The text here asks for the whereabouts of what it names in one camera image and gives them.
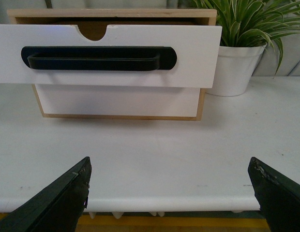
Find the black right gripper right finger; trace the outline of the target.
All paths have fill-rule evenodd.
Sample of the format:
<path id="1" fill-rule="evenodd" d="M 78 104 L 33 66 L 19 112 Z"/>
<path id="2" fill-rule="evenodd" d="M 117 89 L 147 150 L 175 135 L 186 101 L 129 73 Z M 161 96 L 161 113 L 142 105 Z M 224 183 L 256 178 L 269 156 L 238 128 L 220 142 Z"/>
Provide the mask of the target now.
<path id="1" fill-rule="evenodd" d="M 300 184 L 252 157 L 248 174 L 272 232 L 300 232 Z"/>

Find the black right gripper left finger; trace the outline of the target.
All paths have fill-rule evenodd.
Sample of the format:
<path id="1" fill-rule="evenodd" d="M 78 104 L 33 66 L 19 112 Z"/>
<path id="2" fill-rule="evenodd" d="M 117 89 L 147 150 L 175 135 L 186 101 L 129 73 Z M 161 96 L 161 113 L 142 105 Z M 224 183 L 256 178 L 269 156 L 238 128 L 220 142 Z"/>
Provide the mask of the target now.
<path id="1" fill-rule="evenodd" d="M 89 157 L 0 220 L 0 232 L 73 232 L 88 204 Z"/>

